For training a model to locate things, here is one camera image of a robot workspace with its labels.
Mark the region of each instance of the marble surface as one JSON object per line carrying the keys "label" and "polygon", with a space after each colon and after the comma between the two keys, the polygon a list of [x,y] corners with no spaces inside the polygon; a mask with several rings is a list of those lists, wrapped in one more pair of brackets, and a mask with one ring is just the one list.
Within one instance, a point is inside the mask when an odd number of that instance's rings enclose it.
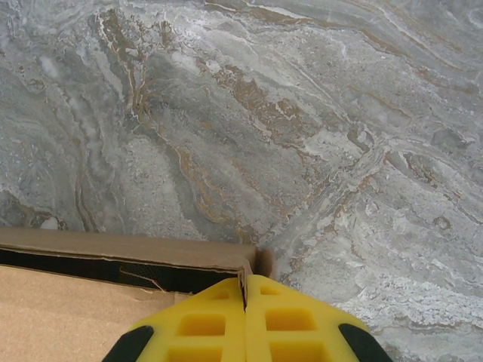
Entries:
{"label": "marble surface", "polygon": [[255,243],[396,361],[483,360],[480,0],[0,2],[0,225]]}

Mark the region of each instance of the dark gap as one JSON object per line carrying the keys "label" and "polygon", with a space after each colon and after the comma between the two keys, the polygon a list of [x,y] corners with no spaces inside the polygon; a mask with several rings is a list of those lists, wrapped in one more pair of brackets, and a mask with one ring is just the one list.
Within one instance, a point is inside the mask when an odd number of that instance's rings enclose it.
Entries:
{"label": "dark gap", "polygon": [[10,265],[61,275],[107,281],[115,284],[158,289],[168,292],[199,293],[235,273],[199,270],[188,267],[152,265],[104,259],[80,259],[0,250],[0,265]]}

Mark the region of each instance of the torn cardboard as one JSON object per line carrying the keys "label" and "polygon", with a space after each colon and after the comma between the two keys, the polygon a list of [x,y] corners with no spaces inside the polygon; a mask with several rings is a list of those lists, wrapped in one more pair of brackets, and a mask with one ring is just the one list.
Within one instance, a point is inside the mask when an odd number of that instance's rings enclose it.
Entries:
{"label": "torn cardboard", "polygon": [[255,246],[0,229],[0,360],[102,360],[132,323],[224,278],[275,276]]}

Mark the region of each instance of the yellow tool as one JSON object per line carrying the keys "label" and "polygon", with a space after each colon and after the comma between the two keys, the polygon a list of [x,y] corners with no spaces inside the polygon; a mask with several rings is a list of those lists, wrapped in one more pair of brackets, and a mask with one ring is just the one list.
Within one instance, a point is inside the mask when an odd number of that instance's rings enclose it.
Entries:
{"label": "yellow tool", "polygon": [[231,278],[132,326],[103,362],[392,362],[356,317],[261,275]]}

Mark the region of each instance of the rectangular hole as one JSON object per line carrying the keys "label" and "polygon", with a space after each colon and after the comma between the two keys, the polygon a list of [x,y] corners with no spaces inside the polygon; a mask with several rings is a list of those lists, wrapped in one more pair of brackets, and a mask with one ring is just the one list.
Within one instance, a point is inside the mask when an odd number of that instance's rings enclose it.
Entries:
{"label": "rectangular hole", "polygon": [[236,274],[169,265],[143,264],[104,259],[70,258],[0,250],[0,265],[69,275],[96,281],[158,289],[154,280],[167,291],[199,293],[216,283],[236,278]]}
{"label": "rectangular hole", "polygon": [[166,362],[221,362],[222,348],[171,348]]}
{"label": "rectangular hole", "polygon": [[269,309],[265,313],[266,330],[315,330],[312,313],[301,308]]}
{"label": "rectangular hole", "polygon": [[329,362],[327,353],[317,342],[271,342],[272,362]]}
{"label": "rectangular hole", "polygon": [[188,314],[183,317],[178,336],[224,336],[225,316],[221,314]]}

